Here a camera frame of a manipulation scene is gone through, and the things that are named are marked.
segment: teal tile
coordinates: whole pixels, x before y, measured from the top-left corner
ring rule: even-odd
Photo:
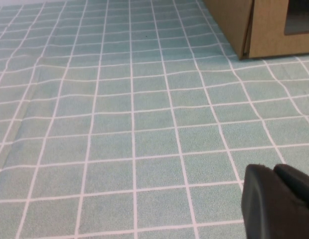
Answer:
[[[86,157],[87,137],[49,138],[41,164],[82,162]]]
[[[224,149],[217,126],[180,128],[179,138],[184,153]]]
[[[124,66],[103,66],[100,79],[117,79],[130,77],[130,65]]]
[[[60,237],[72,234],[76,226],[78,201],[78,198],[71,198],[31,202],[21,237]]]
[[[175,109],[174,115],[178,126],[215,123],[210,107]]]
[[[61,98],[57,109],[57,116],[74,116],[92,112],[93,97],[69,96]]]
[[[240,84],[209,88],[208,94],[213,104],[248,101]]]
[[[199,235],[201,238],[214,238],[214,239],[232,239],[232,238],[245,238],[244,224],[228,224],[210,227],[199,227]]]
[[[136,132],[135,135],[136,157],[178,153],[173,129]]]
[[[132,193],[84,198],[79,233],[132,230],[133,228]]]
[[[250,82],[245,88],[253,101],[287,97],[284,88],[277,82]]]
[[[130,53],[108,54],[102,56],[102,66],[118,64],[130,64]]]
[[[242,219],[241,191],[237,184],[195,187],[190,191],[197,223]]]
[[[191,228],[170,229],[138,233],[139,239],[194,239],[194,231]]]
[[[30,137],[44,137],[50,119],[27,119],[23,120],[18,129],[16,139],[19,138],[30,138]]]
[[[24,210],[24,203],[0,203],[0,238],[14,238]]]
[[[265,66],[236,70],[242,81],[273,81],[274,78]]]
[[[239,83],[239,80],[232,72],[202,72],[204,84],[206,86],[215,86],[226,83]]]
[[[229,148],[271,145],[261,122],[225,124],[222,129]]]
[[[96,115],[93,133],[109,133],[131,130],[131,114]]]
[[[61,95],[94,95],[96,82],[64,81]]]
[[[309,174],[309,146],[284,147],[280,152],[288,165]]]
[[[168,74],[178,73],[183,71],[196,71],[196,67],[193,60],[185,61],[169,61],[165,62],[165,69]]]
[[[134,92],[166,90],[164,76],[134,79]]]
[[[133,52],[132,61],[133,63],[146,63],[146,62],[161,61],[161,54],[159,50]]]
[[[161,48],[182,48],[188,47],[188,43],[185,37],[176,38],[176,39],[161,39],[160,40]]]
[[[255,103],[254,107],[264,119],[300,115],[290,100]]]
[[[55,119],[49,136],[88,134],[90,117]]]
[[[142,159],[136,162],[137,188],[183,185],[179,157]]]
[[[163,75],[162,63],[133,64],[135,77]]]
[[[5,167],[16,165],[36,165],[42,147],[42,140],[15,142],[7,156]]]
[[[80,194],[83,171],[83,164],[40,168],[32,198]]]
[[[282,82],[288,89],[291,96],[301,96],[309,94],[309,81],[286,81]]]
[[[131,133],[99,135],[91,138],[90,160],[131,157]]]
[[[170,110],[135,113],[135,130],[173,127]]]
[[[273,148],[232,151],[231,154],[241,180],[244,180],[245,169],[249,164],[262,164],[273,169],[275,165],[282,163]]]
[[[167,92],[140,93],[134,95],[135,111],[170,107]]]
[[[303,114],[309,115],[309,97],[295,99],[294,102]]]
[[[138,193],[138,228],[191,223],[185,189]]]
[[[164,61],[192,59],[190,49],[163,49],[162,55]]]
[[[167,79],[171,90],[202,87],[202,81],[197,72],[169,75]]]
[[[208,100],[204,90],[180,90],[171,92],[174,107],[206,106]]]
[[[68,69],[65,79],[67,80],[96,80],[98,68],[71,68]]]
[[[277,145],[309,143],[309,123],[304,118],[268,120],[266,126]]]
[[[132,189],[132,161],[90,163],[88,165],[85,193]]]
[[[214,107],[220,122],[234,122],[243,120],[258,120],[250,104]]]
[[[124,94],[130,92],[130,79],[99,82],[98,95]]]
[[[26,199],[33,168],[15,168],[0,173],[0,200]]]
[[[130,52],[129,42],[104,43],[103,53]]]
[[[95,112],[127,112],[131,110],[131,96],[98,97]]]
[[[299,80],[309,78],[308,73],[301,63],[280,64],[270,66],[270,68],[278,80]]]

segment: square tile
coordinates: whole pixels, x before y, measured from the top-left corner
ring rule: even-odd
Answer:
[[[138,193],[138,228],[191,223],[185,189]]]
[[[215,123],[210,107],[174,109],[178,126]]]
[[[253,101],[287,97],[284,88],[277,82],[249,82],[245,88]]]
[[[134,92],[166,90],[164,76],[134,78]]]
[[[240,84],[212,87],[207,90],[213,104],[248,101]]]
[[[280,152],[288,165],[309,174],[309,146],[283,147]]]
[[[273,169],[275,165],[282,163],[273,148],[232,151],[231,154],[241,180],[244,180],[245,169],[249,164],[262,164]]]
[[[86,136],[48,138],[41,164],[82,162],[87,151]]]
[[[199,73],[186,72],[167,76],[170,89],[184,89],[202,87]]]
[[[83,164],[40,168],[32,198],[80,194],[83,171]]]
[[[84,115],[92,112],[93,97],[68,96],[59,101],[57,116]]]
[[[78,198],[71,198],[31,202],[21,237],[60,237],[74,233],[78,201]]]
[[[90,163],[87,169],[85,193],[133,189],[132,161]]]
[[[309,143],[309,123],[304,118],[268,120],[266,126],[277,145]]]
[[[55,119],[49,136],[88,134],[90,120],[90,116]]]
[[[299,116],[290,100],[255,103],[259,115],[264,119]]]
[[[133,64],[134,77],[163,75],[162,63]]]
[[[170,110],[135,113],[135,130],[173,127]]]
[[[96,135],[91,137],[90,160],[131,157],[131,133]]]
[[[0,200],[26,199],[33,168],[15,168],[0,173]]]
[[[169,108],[167,92],[140,93],[134,95],[135,111]]]
[[[109,133],[131,130],[131,114],[96,115],[93,133]]]
[[[137,188],[183,185],[179,157],[142,159],[136,161]]]
[[[242,219],[241,191],[237,184],[194,187],[190,191],[198,223]]]
[[[168,61],[168,62],[165,62],[164,65],[165,65],[167,74],[197,70],[193,60]]]
[[[204,90],[180,90],[171,92],[174,107],[207,106],[208,100]]]
[[[189,184],[236,181],[227,153],[184,156]]]
[[[215,113],[220,122],[235,122],[244,120],[258,120],[250,104],[216,106]]]
[[[24,210],[24,203],[0,203],[0,238],[14,238]]]
[[[224,124],[222,129],[229,148],[271,145],[261,122]]]
[[[95,112],[129,112],[131,96],[98,97]]]
[[[120,79],[130,77],[130,65],[104,66],[100,70],[100,79]]]
[[[179,138],[184,153],[224,149],[217,126],[180,128]]]
[[[135,135],[136,157],[178,153],[173,129],[136,132]]]
[[[132,230],[133,228],[132,193],[84,198],[79,233]]]

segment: white grout line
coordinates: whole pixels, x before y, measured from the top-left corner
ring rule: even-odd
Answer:
[[[249,96],[249,94],[248,94],[248,92],[247,92],[247,90],[246,90],[246,88],[245,88],[244,82],[243,82],[242,79],[236,74],[235,70],[233,69],[231,60],[230,60],[229,57],[225,54],[225,51],[224,51],[224,49],[223,49],[223,46],[221,45],[221,42],[220,42],[218,36],[215,34],[214,29],[212,28],[210,22],[209,22],[208,19],[205,17],[205,15],[204,15],[204,13],[203,13],[203,10],[202,10],[202,8],[201,8],[201,6],[200,6],[198,0],[196,0],[196,3],[197,3],[197,5],[199,6],[199,8],[200,8],[200,10],[201,10],[201,12],[202,12],[202,15],[204,16],[204,18],[205,18],[207,24],[210,26],[211,31],[214,33],[214,36],[215,36],[215,38],[216,38],[216,40],[217,40],[217,42],[218,42],[218,44],[219,44],[219,46],[220,46],[220,49],[221,49],[221,51],[222,51],[224,57],[227,59],[229,65],[230,65],[230,68],[231,68],[231,71],[232,71],[233,75],[240,81],[241,86],[242,86],[242,89],[243,89],[243,91],[244,91],[244,94],[245,94],[246,98],[248,99],[248,101],[249,101],[249,103],[250,103],[250,106],[252,107],[252,109],[253,109],[254,113],[256,114],[256,116],[261,120],[263,129],[264,129],[264,131],[265,131],[265,133],[266,133],[268,139],[270,140],[271,144],[274,146],[275,151],[277,152],[277,154],[278,154],[278,156],[279,156],[281,162],[282,162],[282,163],[286,163],[285,160],[284,160],[284,158],[283,158],[283,156],[282,156],[282,154],[281,154],[281,152],[279,151],[279,149],[278,149],[278,147],[276,146],[274,140],[272,139],[271,134],[270,134],[270,132],[269,132],[269,130],[268,130],[266,124],[265,124],[264,119],[260,116],[260,114],[259,114],[258,111],[256,110],[255,106],[253,105],[252,100],[251,100],[251,98],[250,98],[250,96]]]
[[[156,24],[156,20],[155,20],[155,10],[154,10],[154,6],[153,6],[153,0],[151,0],[151,7],[152,7],[152,11],[153,11],[153,16],[154,16],[155,31],[156,31],[156,36],[157,36],[157,40],[158,40],[159,50],[160,50],[162,68],[163,68],[163,73],[164,73],[164,80],[165,80],[165,85],[166,85],[167,94],[168,94],[168,98],[169,98],[169,105],[170,105],[170,110],[171,110],[171,114],[172,114],[174,133],[175,133],[175,137],[176,137],[176,143],[177,143],[177,146],[178,146],[178,153],[179,153],[181,167],[182,167],[182,174],[183,174],[183,179],[184,179],[184,184],[185,184],[185,189],[186,189],[186,194],[187,194],[187,199],[188,199],[188,204],[189,204],[189,209],[190,209],[190,214],[191,214],[191,220],[192,220],[192,224],[193,224],[195,238],[199,239],[200,238],[199,237],[199,231],[198,231],[196,220],[195,220],[195,214],[194,214],[194,208],[193,208],[193,203],[192,203],[192,198],[191,198],[191,192],[190,192],[190,188],[189,188],[189,183],[188,183],[188,179],[187,179],[184,159],[183,159],[183,155],[182,155],[182,148],[181,148],[181,143],[180,143],[180,138],[179,138],[179,132],[178,132],[178,129],[177,129],[175,114],[174,114],[174,110],[173,110],[172,98],[171,98],[171,94],[170,94],[170,90],[169,90],[169,83],[168,83],[168,78],[167,78],[164,59],[163,59],[161,42],[160,42],[160,38],[159,38],[159,32],[158,32],[158,28],[157,28],[157,24]]]
[[[72,54],[73,54],[74,49],[75,49],[75,45],[76,45],[76,41],[77,41],[77,38],[78,38],[79,30],[80,30],[80,27],[81,27],[81,22],[82,22],[82,19],[83,19],[83,16],[84,16],[85,9],[86,9],[86,7],[87,7],[87,2],[88,2],[88,0],[86,0],[85,8],[84,8],[82,17],[81,17],[81,19],[80,19],[80,23],[79,23],[79,26],[78,26],[78,30],[77,30],[77,35],[76,35],[76,38],[75,38],[74,46],[73,46],[73,48],[72,48],[72,50],[71,50],[71,55],[70,55],[70,58],[69,58],[69,60],[68,60],[67,66],[69,66],[69,64],[70,64],[70,61],[71,61],[71,58],[72,58]],[[40,165],[40,162],[41,162],[43,153],[44,153],[44,149],[45,149],[45,146],[46,146],[47,137],[48,137],[48,135],[49,135],[49,133],[50,133],[50,130],[51,130],[51,127],[52,127],[52,125],[53,125],[54,118],[56,117],[57,108],[58,108],[58,105],[59,105],[59,97],[60,97],[61,89],[62,89],[62,86],[63,86],[63,79],[65,78],[65,76],[66,76],[66,74],[67,74],[67,71],[68,71],[68,68],[66,68],[66,70],[65,70],[65,72],[64,72],[64,75],[63,75],[63,78],[62,78],[62,80],[61,80],[61,82],[60,82],[60,86],[59,86],[59,90],[58,90],[58,98],[57,98],[57,101],[56,101],[54,113],[53,113],[52,119],[51,119],[51,121],[50,121],[50,123],[49,123],[48,129],[47,129],[47,132],[46,132],[46,135],[45,135],[44,140],[43,140],[43,143],[42,143],[42,147],[41,147],[40,154],[39,154],[39,157],[38,157],[37,165],[36,165],[36,168],[35,168],[35,171],[34,171],[34,174],[33,174],[33,178],[32,178],[32,180],[31,180],[30,189],[29,189],[29,192],[28,192],[27,200],[26,200],[26,203],[25,203],[25,207],[24,207],[24,210],[23,210],[23,214],[22,214],[22,217],[21,217],[21,220],[20,220],[20,224],[19,224],[18,231],[17,231],[17,233],[16,233],[15,239],[19,239],[20,234],[21,234],[21,230],[22,230],[23,225],[24,225],[24,222],[25,222],[27,210],[28,210],[28,207],[29,207],[30,199],[31,199],[31,194],[32,194],[32,191],[33,191],[33,189],[34,189],[36,177],[37,177],[38,170],[39,170],[39,165]]]
[[[79,197],[79,203],[78,203],[78,211],[77,211],[77,219],[76,219],[76,227],[75,227],[75,239],[77,239],[78,235],[79,235],[81,213],[82,213],[84,194],[85,194],[85,185],[86,185],[86,177],[87,177],[87,170],[88,170],[88,161],[89,161],[90,147],[91,147],[91,135],[92,135],[92,131],[93,131],[93,128],[94,128],[94,119],[95,119],[94,113],[95,113],[97,94],[98,94],[98,88],[99,88],[99,81],[98,81],[98,79],[100,78],[100,74],[101,74],[101,62],[102,62],[102,55],[103,55],[103,49],[104,49],[104,39],[105,39],[108,7],[109,7],[109,0],[107,0],[106,13],[105,13],[105,24],[104,24],[104,27],[103,27],[103,37],[102,37],[102,40],[101,40],[101,49],[100,49],[100,56],[99,56],[97,81],[96,81],[96,86],[95,86],[95,94],[94,94],[94,100],[93,100],[93,106],[92,106],[90,128],[89,128],[89,133],[88,133],[88,141],[87,141],[87,149],[86,149],[86,156],[85,156],[85,163],[84,163],[84,171],[83,171],[82,184],[81,184],[81,190],[80,190],[80,197]]]

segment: light teal surface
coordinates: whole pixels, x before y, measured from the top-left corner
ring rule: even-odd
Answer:
[[[239,61],[202,0],[0,7],[0,239],[244,239],[245,167],[309,174],[309,55]]]

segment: brown cardboard box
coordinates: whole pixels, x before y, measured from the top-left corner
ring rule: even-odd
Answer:
[[[289,0],[204,2],[240,59],[309,53],[309,30],[299,27],[300,21],[309,25],[309,14],[289,15],[287,21]]]

